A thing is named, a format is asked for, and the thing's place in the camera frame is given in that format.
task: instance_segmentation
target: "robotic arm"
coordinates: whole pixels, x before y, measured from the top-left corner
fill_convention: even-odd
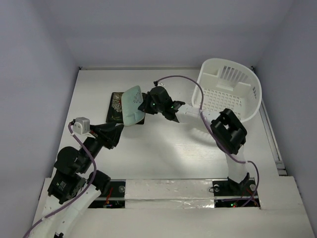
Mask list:
[[[192,125],[202,123],[201,111],[181,101],[173,101],[164,87],[154,87],[147,93],[139,110],[149,113],[161,113],[166,119],[189,123]],[[243,155],[243,145],[246,142],[247,131],[230,109],[223,112],[203,111],[205,120],[210,124],[212,133],[215,137],[218,147],[231,154],[237,161],[236,163],[226,154],[228,164],[228,180],[233,189],[241,189],[249,179],[249,173],[246,169]]]
[[[143,103],[138,108],[148,114],[161,113],[166,119],[179,122],[197,124],[202,123],[201,110],[191,107],[181,101],[173,101],[165,88],[154,87],[147,93]],[[218,147],[226,154],[228,164],[228,181],[232,190],[241,191],[250,176],[246,170],[243,155],[243,145],[246,142],[247,131],[239,119],[230,109],[215,113],[203,111],[203,116],[210,125],[212,135]],[[72,123],[74,132],[87,135],[83,145],[88,149],[93,158],[97,156],[102,147],[114,148],[120,139],[123,125],[108,123],[102,125],[90,125],[87,118],[76,118]],[[78,192],[84,189],[86,179],[78,174],[83,174],[90,167],[92,161],[83,148],[76,150],[73,147],[65,147],[57,155],[54,164],[56,173],[48,189],[48,198],[42,213],[43,217],[60,209],[67,203],[67,208],[39,222],[25,237],[30,238],[67,238],[77,220],[88,206],[101,194],[109,191],[110,177],[97,171],[92,185],[86,193],[72,202]]]

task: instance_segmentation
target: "white wall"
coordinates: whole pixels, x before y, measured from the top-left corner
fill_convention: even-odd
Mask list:
[[[293,0],[47,0],[81,66],[254,65]]]
[[[0,1],[0,237],[31,226],[78,67],[41,0]]]
[[[276,140],[317,235],[317,1],[297,0],[256,67]]]

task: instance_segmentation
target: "white connector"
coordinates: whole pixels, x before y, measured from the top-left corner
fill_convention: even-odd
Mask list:
[[[90,132],[90,120],[88,118],[76,118],[73,131],[79,135],[85,135]]]

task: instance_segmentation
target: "plastic basket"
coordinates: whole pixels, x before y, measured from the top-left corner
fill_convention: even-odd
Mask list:
[[[262,89],[258,77],[247,67],[225,59],[206,60],[199,73],[198,83],[204,91],[203,109],[221,112],[230,108],[241,123],[250,121],[258,112]],[[192,97],[194,107],[201,103],[196,86]]]

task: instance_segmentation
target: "white tabletop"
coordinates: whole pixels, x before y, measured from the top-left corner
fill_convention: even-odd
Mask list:
[[[143,92],[161,77],[178,74],[197,79],[199,70],[81,70],[79,71],[59,149],[79,148],[66,125],[76,117],[91,124],[105,123],[112,92],[124,92],[140,85]],[[183,78],[163,82],[172,99],[188,104],[195,85]],[[259,167],[261,177],[277,177],[275,162],[258,113],[248,131],[245,157]],[[166,120],[162,115],[146,115],[144,125],[125,127],[119,144],[103,148],[96,158],[98,169],[112,179],[205,179],[226,178],[224,154],[204,131],[191,125]],[[249,166],[251,175],[254,169]]]
[[[66,128],[74,118],[87,117],[91,124],[105,123],[112,92],[123,92],[135,85],[147,92],[153,88],[153,81],[172,74],[196,79],[199,71],[79,71],[59,149],[65,146],[79,148]],[[176,78],[166,80],[164,84],[172,99],[191,102],[192,82]],[[248,129],[244,154],[247,160],[257,164],[260,171],[261,209],[155,209],[147,203],[130,204],[125,209],[88,209],[70,238],[313,238],[294,179],[278,176],[259,113],[252,128]],[[164,191],[155,189],[156,184],[164,184],[162,181],[146,179],[215,179],[226,178],[228,172],[224,154],[205,130],[167,121],[162,115],[146,115],[144,125],[125,127],[118,146],[113,150],[102,149],[96,162],[98,170],[112,179],[131,179],[127,180],[127,189],[131,187],[129,193],[133,192],[130,197],[137,197],[140,201],[152,198],[155,202]],[[248,170],[251,176],[255,175],[252,166],[248,166]],[[186,197],[197,196],[195,189],[187,189],[187,182],[190,181],[180,183],[185,188]],[[51,179],[47,179],[44,184],[35,220],[41,217],[50,183]],[[175,195],[179,195],[178,189],[175,189]],[[172,202],[166,207],[174,207]]]

